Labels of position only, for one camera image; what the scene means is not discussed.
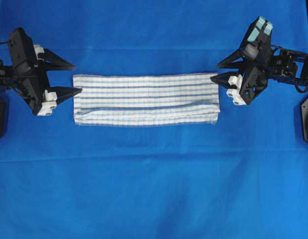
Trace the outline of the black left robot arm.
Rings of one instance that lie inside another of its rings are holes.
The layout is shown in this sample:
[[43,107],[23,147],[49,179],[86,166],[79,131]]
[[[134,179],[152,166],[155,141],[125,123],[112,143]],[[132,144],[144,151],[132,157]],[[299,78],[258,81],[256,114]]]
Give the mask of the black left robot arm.
[[8,45],[12,65],[0,60],[0,88],[14,90],[35,116],[49,116],[68,98],[82,92],[81,88],[50,86],[47,72],[74,70],[75,66],[32,39],[22,27],[10,33]]

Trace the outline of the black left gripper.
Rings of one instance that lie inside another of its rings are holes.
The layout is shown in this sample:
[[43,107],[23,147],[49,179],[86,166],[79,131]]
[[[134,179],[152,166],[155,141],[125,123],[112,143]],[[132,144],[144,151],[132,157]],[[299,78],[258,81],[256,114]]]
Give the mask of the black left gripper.
[[18,94],[23,98],[35,116],[49,116],[57,105],[69,98],[79,94],[81,88],[50,87],[47,71],[74,70],[75,66],[56,55],[47,48],[33,45],[34,50],[38,48],[42,59],[38,58],[37,64],[33,67],[25,63],[15,68],[12,66],[12,87],[17,89]]

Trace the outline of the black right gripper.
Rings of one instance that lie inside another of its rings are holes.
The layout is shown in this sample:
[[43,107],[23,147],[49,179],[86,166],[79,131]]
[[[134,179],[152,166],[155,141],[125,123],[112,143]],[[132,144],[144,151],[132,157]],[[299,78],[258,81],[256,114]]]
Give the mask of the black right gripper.
[[268,62],[261,64],[250,61],[242,54],[241,49],[235,50],[217,64],[220,69],[238,69],[212,76],[212,82],[225,87],[227,95],[235,105],[249,105],[268,85],[265,69]]

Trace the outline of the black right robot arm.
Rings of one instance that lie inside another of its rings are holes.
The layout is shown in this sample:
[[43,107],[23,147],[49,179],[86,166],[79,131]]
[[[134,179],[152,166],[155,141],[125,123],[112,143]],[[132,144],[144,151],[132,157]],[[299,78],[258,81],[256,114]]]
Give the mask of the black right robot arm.
[[270,21],[257,17],[239,48],[218,63],[229,71],[211,81],[225,87],[235,105],[251,104],[270,79],[293,85],[299,93],[308,91],[308,54],[272,45],[272,31]]

